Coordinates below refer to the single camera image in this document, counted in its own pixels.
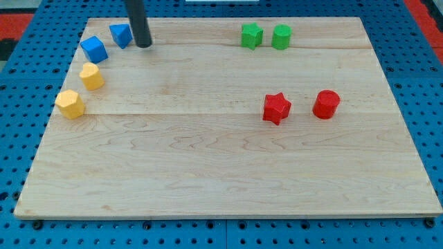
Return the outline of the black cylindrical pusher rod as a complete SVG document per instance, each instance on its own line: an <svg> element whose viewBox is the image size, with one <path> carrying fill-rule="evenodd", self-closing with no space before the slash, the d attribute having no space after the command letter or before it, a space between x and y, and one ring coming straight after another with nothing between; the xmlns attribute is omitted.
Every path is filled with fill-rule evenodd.
<svg viewBox="0 0 443 249"><path fill-rule="evenodd" d="M148 48L152 45L149 24L143 0L124 0L134 41L139 48Z"/></svg>

